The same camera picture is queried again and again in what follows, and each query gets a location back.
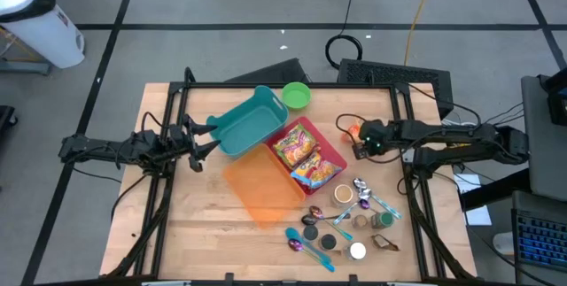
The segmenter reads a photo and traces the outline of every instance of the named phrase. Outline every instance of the blue laptop keyboard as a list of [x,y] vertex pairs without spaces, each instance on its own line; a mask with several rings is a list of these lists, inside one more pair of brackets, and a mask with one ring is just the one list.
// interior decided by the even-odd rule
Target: blue laptop keyboard
[[518,214],[516,234],[520,261],[567,271],[567,224]]

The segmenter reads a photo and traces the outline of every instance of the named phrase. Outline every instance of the small jar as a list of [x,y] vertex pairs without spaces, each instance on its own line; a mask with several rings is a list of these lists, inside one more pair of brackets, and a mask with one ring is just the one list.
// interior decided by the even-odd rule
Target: small jar
[[356,215],[353,220],[353,228],[361,229],[369,224],[369,220],[364,215]]
[[324,235],[319,240],[319,246],[321,246],[324,251],[330,251],[337,246],[337,238],[331,234]]
[[361,260],[366,256],[366,247],[363,243],[354,242],[345,247],[345,254],[350,260]]
[[303,228],[303,238],[309,242],[314,241],[319,236],[319,230],[315,225],[307,225]]
[[393,215],[389,212],[376,213],[370,217],[372,228],[389,228],[393,224]]
[[338,208],[346,208],[353,199],[353,190],[345,184],[338,185],[333,191],[331,200]]

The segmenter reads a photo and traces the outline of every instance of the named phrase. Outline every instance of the table leg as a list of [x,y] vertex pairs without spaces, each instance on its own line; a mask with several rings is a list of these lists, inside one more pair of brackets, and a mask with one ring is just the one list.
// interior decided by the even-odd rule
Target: table leg
[[515,190],[532,191],[530,189],[529,168],[461,194],[461,207],[464,211],[474,210],[480,206],[510,197]]

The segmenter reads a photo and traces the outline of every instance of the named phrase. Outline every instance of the gray floor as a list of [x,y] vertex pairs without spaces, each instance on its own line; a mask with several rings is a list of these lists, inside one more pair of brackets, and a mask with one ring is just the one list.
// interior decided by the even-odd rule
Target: gray floor
[[[348,0],[131,0],[124,23],[340,23]],[[58,0],[75,23],[112,24],[121,0]],[[538,0],[549,23],[567,23],[565,0]],[[419,0],[353,0],[353,23],[411,23]],[[537,24],[527,0],[428,0],[421,23]],[[323,47],[336,30],[123,30],[106,71],[88,136],[119,140],[133,128],[146,82],[179,81],[190,66],[199,81],[228,78],[299,58],[314,81],[335,81]],[[359,38],[364,58],[401,64],[407,31],[346,31]],[[109,31],[86,30],[87,58],[49,77],[0,75],[0,104],[17,108],[19,125],[0,150],[0,283],[16,285],[29,261],[62,169],[61,138],[78,124]],[[567,32],[554,32],[567,49]],[[333,45],[334,58],[353,58],[352,47]],[[417,31],[408,64],[448,70],[454,100],[485,119],[521,101],[520,77],[553,74],[557,64],[538,31]],[[463,120],[472,120],[459,111]],[[512,124],[523,128],[523,122]],[[520,167],[470,165],[499,178]],[[80,168],[120,177],[109,164]],[[73,174],[35,282],[97,276],[118,184]],[[491,205],[493,225],[474,228],[484,239],[509,230],[509,201]],[[471,236],[478,272],[512,282],[513,274]]]

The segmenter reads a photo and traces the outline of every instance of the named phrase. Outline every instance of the white paper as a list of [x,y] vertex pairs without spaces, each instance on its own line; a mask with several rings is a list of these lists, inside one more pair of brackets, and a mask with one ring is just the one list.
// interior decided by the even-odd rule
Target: white paper
[[[457,175],[459,175],[464,180],[466,180],[470,183],[480,184],[480,180],[478,179],[478,175],[476,175],[476,174],[455,174],[454,180],[457,182],[457,185],[459,186],[459,191],[461,192],[461,194],[479,187],[479,185],[473,185],[473,184],[470,184],[470,183],[463,181]],[[467,216],[467,219],[469,220],[470,225],[475,225],[475,226],[491,226],[491,225],[493,225],[492,221],[490,220],[490,214],[488,213],[488,208],[486,207],[486,205],[481,206],[477,209],[468,211],[466,216]]]

